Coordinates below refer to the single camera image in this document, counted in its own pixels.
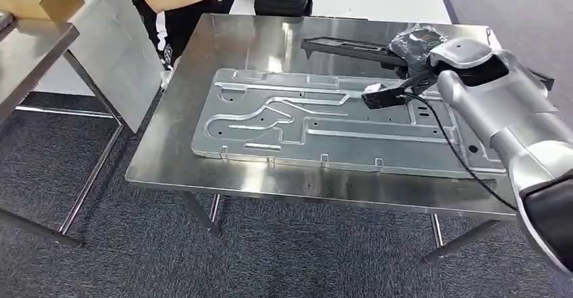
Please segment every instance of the black shirt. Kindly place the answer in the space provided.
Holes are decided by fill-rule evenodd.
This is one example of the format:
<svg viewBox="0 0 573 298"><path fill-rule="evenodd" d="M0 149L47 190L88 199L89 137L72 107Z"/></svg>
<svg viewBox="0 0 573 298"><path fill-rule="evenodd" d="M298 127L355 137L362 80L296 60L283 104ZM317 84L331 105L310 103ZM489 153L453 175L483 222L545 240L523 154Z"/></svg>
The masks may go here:
<svg viewBox="0 0 573 298"><path fill-rule="evenodd" d="M232 0L204 0L156 14L145 0L132 0L132 2L141 16L161 62L170 69L173 68L175 59L185 49L201 14L228 13L232 4Z"/></svg>

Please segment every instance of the table top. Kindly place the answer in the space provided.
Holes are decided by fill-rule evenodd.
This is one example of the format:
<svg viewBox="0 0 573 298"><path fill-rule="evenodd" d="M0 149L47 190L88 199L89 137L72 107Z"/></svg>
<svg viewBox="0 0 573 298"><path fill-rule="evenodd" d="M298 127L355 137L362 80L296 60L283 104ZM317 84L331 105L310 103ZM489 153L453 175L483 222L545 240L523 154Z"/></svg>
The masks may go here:
<svg viewBox="0 0 573 298"><path fill-rule="evenodd" d="M78 35L72 24L43 20L18 20L0 32L0 123Z"/></svg>
<svg viewBox="0 0 573 298"><path fill-rule="evenodd" d="M307 60L300 47L301 40L328 35L388 43L398 32L413 25L203 15L128 167L127 181L152 189L513 220L515 213L473 180L237 162L199 157L191 151L201 109L213 76L220 68L395 78L393 72L383 70L373 61L326 53L315 53ZM431 26L452 37L489 40L492 47L499 48L495 34L488 37L485 26ZM495 183L495 190L513 201L507 178Z"/></svg>

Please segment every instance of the printed logo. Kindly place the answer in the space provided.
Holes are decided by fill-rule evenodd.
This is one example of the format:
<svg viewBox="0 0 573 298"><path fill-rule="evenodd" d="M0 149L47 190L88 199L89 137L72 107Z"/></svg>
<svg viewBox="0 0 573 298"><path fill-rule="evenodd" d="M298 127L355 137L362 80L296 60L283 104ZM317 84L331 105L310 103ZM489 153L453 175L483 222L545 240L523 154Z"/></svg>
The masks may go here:
<svg viewBox="0 0 573 298"><path fill-rule="evenodd" d="M171 49L171 45L166 45L165 49L163 50L163 58L167 64L171 63L171 56L173 55L173 49Z"/></svg>

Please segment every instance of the white stripe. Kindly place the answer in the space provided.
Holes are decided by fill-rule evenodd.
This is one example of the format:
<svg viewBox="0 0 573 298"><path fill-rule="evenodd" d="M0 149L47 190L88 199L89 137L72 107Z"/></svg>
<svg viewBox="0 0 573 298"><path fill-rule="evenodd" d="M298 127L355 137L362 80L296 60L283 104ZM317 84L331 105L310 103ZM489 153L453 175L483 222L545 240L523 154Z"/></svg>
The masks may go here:
<svg viewBox="0 0 573 298"><path fill-rule="evenodd" d="M159 51L163 51L166 44L165 38L167 38L167 28L165 27L165 11L161 11L157 14L157 19L155 19L155 29L157 30L157 37L159 38L157 49L159 49Z"/></svg>

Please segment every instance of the gray carpet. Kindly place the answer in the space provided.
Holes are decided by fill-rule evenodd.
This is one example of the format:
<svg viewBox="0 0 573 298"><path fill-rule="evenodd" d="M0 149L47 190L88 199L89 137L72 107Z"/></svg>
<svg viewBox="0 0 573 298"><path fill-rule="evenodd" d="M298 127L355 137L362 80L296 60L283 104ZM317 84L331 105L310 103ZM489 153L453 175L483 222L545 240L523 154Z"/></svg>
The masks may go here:
<svg viewBox="0 0 573 298"><path fill-rule="evenodd" d="M567 103L571 42L559 41L557 31L567 31L554 25L572 12L558 5L564 0L502 1L452 0L462 22L490 24L528 65L557 77L554 101ZM525 22L525 32L513 32ZM535 41L540 31L546 47ZM81 98L29 101L93 106ZM0 133L0 206L58 227L113 128L108 120L15 113ZM0 297L573 296L572 284L547 269L513 224L423 264L433 245L427 215L226 197L223 235L214 239L174 193L124 180L137 143L123 135L72 226L82 249L0 225ZM209 197L199 198L207 207ZM442 224L451 239L478 223Z"/></svg>

